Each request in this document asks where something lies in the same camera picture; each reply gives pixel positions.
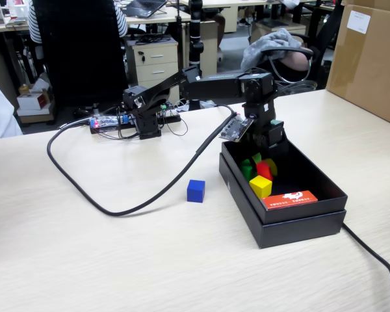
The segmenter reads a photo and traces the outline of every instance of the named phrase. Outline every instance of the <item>chair backrest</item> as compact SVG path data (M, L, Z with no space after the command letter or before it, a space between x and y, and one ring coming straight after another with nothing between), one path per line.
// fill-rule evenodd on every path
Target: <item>chair backrest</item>
M317 71L322 63L326 48L331 43L334 36L339 32L339 26L343 18L344 6L341 5L342 0L337 0L334 10L331 12L325 25L321 28L314 42L311 46L318 49L320 52L318 58L314 61L313 69L311 70L311 78L317 75Z
M112 0L33 0L58 105L121 100L127 78Z

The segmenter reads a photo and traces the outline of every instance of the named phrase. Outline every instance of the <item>yellow cube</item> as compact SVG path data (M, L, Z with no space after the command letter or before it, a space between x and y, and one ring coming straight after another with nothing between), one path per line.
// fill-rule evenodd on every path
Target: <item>yellow cube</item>
M258 198L269 197L272 194L272 182L271 180L258 175L250 181L250 186L257 195Z

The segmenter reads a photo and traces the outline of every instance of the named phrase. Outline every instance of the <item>red card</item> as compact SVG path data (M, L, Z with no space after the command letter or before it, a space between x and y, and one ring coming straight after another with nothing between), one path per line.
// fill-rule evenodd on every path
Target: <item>red card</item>
M286 208L318 201L318 199L308 190L297 193L269 196L262 198L261 200L265 203L267 210Z

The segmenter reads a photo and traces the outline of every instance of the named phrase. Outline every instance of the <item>robotic arm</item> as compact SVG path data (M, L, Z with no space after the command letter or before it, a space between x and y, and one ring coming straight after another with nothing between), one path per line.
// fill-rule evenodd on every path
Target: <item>robotic arm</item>
M185 68L160 84L146 89L135 86L124 91L122 108L136 118L136 128L144 138L159 137L157 113L169 97L170 89L179 85L181 97L190 99L228 99L245 101L244 115L253 124L244 140L253 142L269 156L287 152L283 122L276 122L273 100L277 97L271 73L231 73L200 78L196 66Z

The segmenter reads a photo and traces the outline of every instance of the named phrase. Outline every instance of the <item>blue cube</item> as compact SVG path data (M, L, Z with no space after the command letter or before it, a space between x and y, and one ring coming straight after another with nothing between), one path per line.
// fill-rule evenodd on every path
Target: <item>blue cube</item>
M205 181L190 180L188 185L188 202L201 203L205 196Z

